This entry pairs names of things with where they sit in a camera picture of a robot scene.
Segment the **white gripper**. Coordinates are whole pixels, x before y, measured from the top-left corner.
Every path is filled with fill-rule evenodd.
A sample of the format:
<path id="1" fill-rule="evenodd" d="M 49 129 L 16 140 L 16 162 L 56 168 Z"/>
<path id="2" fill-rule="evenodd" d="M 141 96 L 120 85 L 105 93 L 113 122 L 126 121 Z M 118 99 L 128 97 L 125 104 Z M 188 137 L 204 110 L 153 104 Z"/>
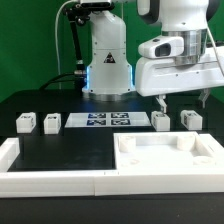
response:
<path id="1" fill-rule="evenodd" d="M 167 113 L 165 94 L 201 90 L 198 101 L 206 107 L 210 89 L 224 85 L 224 46 L 205 47 L 200 35 L 158 36 L 138 47 L 135 87 L 142 96 L 156 96 L 161 112 Z"/>

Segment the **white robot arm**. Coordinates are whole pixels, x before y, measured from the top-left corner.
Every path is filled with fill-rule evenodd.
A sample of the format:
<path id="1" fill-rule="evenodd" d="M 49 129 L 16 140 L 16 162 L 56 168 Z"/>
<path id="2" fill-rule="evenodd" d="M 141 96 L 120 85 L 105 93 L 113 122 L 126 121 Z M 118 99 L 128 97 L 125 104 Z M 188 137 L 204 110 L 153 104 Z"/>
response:
<path id="1" fill-rule="evenodd" d="M 126 27 L 111 10 L 119 0 L 80 0 L 92 23 L 93 57 L 87 68 L 88 96 L 118 98 L 130 91 L 155 96 L 165 107 L 170 93 L 199 90 L 204 101 L 212 87 L 224 85 L 224 46 L 212 46 L 208 21 L 221 0 L 129 0 L 159 36 L 138 46 L 134 70 L 126 59 Z"/>

